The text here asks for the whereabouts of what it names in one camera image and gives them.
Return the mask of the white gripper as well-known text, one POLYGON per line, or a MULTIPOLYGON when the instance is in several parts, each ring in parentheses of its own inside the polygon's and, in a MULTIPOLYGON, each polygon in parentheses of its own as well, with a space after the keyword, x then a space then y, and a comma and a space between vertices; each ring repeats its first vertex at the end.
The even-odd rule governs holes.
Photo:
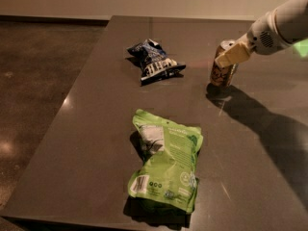
POLYGON ((215 57, 220 68, 247 61, 252 52, 271 55, 292 45, 291 26, 293 19, 274 10, 257 19, 247 34, 238 38, 230 48, 215 57))

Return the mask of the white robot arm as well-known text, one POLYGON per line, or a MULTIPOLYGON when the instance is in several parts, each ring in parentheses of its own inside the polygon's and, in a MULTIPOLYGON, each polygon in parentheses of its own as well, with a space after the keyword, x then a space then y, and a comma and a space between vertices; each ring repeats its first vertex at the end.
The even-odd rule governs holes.
POLYGON ((239 64, 252 53, 271 55, 307 38, 308 0, 289 0, 257 19, 215 63, 219 67, 239 64))

